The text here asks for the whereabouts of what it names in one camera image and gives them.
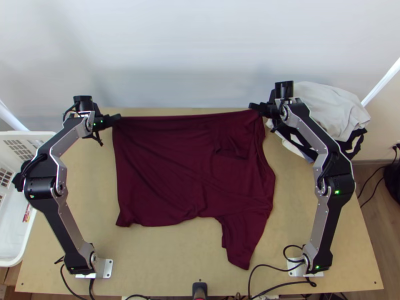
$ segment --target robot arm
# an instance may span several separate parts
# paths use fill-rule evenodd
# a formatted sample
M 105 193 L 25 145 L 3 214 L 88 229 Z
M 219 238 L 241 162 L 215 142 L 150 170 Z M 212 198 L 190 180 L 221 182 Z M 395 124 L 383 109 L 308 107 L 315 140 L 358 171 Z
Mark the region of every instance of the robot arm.
M 307 274 L 328 270 L 332 265 L 331 244 L 342 207 L 355 190 L 352 163 L 336 141 L 310 117 L 310 110 L 299 98 L 293 98 L 293 81 L 275 83 L 275 99 L 268 103 L 250 103 L 261 116 L 281 120 L 298 132 L 318 156 L 312 167 L 318 206 L 311 238 L 303 246 Z
M 22 165 L 13 183 L 46 217 L 65 252 L 64 263 L 69 273 L 84 278 L 109 278 L 113 261 L 96 257 L 93 245 L 83 239 L 68 207 L 67 167 L 60 157 L 79 138 L 93 138 L 102 145 L 99 131 L 111 127 L 121 115 L 102 115 L 91 96 L 75 96 L 73 108 L 75 111 L 63 122 L 62 130 Z

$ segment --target white cloth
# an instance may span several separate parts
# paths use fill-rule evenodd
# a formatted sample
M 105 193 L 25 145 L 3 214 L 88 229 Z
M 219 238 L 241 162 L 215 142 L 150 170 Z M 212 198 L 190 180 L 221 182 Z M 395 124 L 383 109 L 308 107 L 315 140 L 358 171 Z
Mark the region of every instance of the white cloth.
M 302 81 L 294 84 L 294 97 L 307 104 L 310 116 L 337 141 L 346 142 L 371 119 L 355 94 L 338 87 Z
M 272 123 L 272 119 L 267 119 L 265 125 L 270 129 L 274 128 L 274 124 Z M 312 158 L 308 157 L 303 152 L 301 152 L 295 145 L 293 145 L 290 141 L 288 141 L 286 138 L 284 138 L 284 136 L 282 134 L 280 134 L 279 131 L 275 131 L 275 134 L 282 139 L 282 145 L 286 149 L 288 149 L 289 151 L 292 151 L 294 154 L 297 154 L 301 158 L 304 158 L 309 163 L 313 162 Z M 297 136 L 295 136 L 294 134 L 290 134 L 290 138 L 291 138 L 291 140 L 293 142 L 304 146 L 302 144 L 302 142 L 300 142 L 299 139 L 297 138 Z

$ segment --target dark red shirt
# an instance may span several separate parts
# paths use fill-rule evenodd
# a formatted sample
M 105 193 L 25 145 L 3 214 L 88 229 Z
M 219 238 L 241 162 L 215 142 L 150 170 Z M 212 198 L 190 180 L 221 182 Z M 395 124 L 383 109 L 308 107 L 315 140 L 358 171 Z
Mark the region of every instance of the dark red shirt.
M 275 175 L 264 138 L 254 110 L 121 118 L 112 130 L 116 224 L 213 217 L 222 225 L 228 260 L 247 270 L 273 207 Z

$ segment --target white laundry basket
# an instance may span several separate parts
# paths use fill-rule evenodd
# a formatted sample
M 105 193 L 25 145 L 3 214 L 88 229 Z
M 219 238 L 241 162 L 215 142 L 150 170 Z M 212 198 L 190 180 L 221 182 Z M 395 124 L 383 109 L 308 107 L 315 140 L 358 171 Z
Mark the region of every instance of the white laundry basket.
M 12 184 L 24 161 L 55 133 L 0 131 L 0 267 L 18 264 L 24 255 L 36 209 Z

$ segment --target plywood tabletop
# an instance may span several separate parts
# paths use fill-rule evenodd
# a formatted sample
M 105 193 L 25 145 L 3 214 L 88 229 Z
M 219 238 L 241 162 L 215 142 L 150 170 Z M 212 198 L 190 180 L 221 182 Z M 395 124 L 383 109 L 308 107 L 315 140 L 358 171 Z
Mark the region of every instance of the plywood tabletop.
M 102 109 L 123 116 L 196 115 L 232 112 L 237 108 L 123 108 Z M 192 283 L 208 284 L 211 296 L 247 294 L 250 270 L 228 262 L 221 247 L 222 229 L 213 218 L 195 218 L 165 227 L 115 226 L 119 207 L 112 130 L 100 133 L 104 146 L 94 140 L 77 141 L 62 157 L 68 167 L 68 205 L 87 242 L 98 256 L 114 260 L 110 279 L 97 279 L 96 295 L 191 296 Z M 286 268 L 286 245 L 308 242 L 317 208 L 312 165 L 281 145 L 274 134 L 263 144 L 276 175 L 274 208 L 250 261 Z M 382 289 L 373 248 L 355 195 L 343 207 L 332 243 L 333 264 L 317 287 L 285 286 L 279 294 L 307 294 Z M 16 290 L 68 294 L 60 277 L 63 255 L 46 219 L 38 213 L 23 258 Z M 88 279 L 75 279 L 65 271 L 70 287 L 88 294 Z M 296 281 L 287 273 L 259 268 L 253 275 L 253 295 L 277 284 Z

